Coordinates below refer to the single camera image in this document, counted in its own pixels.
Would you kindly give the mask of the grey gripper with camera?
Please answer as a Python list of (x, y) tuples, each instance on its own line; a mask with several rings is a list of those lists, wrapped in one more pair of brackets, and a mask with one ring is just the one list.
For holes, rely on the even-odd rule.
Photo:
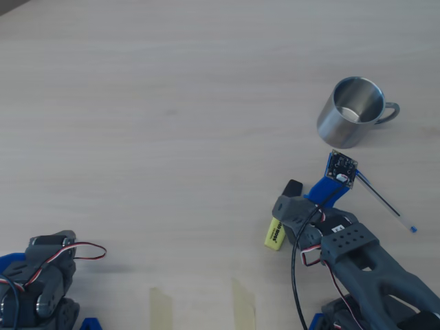
[[(272, 216), (279, 220), (285, 228), (289, 242), (293, 245), (303, 223), (316, 208), (314, 202), (303, 197), (287, 197), (281, 195), (272, 209)], [(322, 237), (329, 236), (358, 222), (358, 218), (350, 212), (337, 208), (323, 208), (311, 218), (305, 226), (298, 243), (300, 250), (320, 245)]]

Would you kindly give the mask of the grey cameraless gripper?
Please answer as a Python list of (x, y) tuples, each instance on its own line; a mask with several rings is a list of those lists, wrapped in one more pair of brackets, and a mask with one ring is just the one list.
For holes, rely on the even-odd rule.
[(63, 272), (75, 272), (74, 261), (76, 249), (72, 248), (61, 252), (58, 257), (49, 261), (62, 248), (75, 242), (76, 235), (71, 230), (64, 230), (56, 234), (32, 237), (25, 250), (25, 264), (27, 272), (36, 272), (40, 267), (55, 266)]

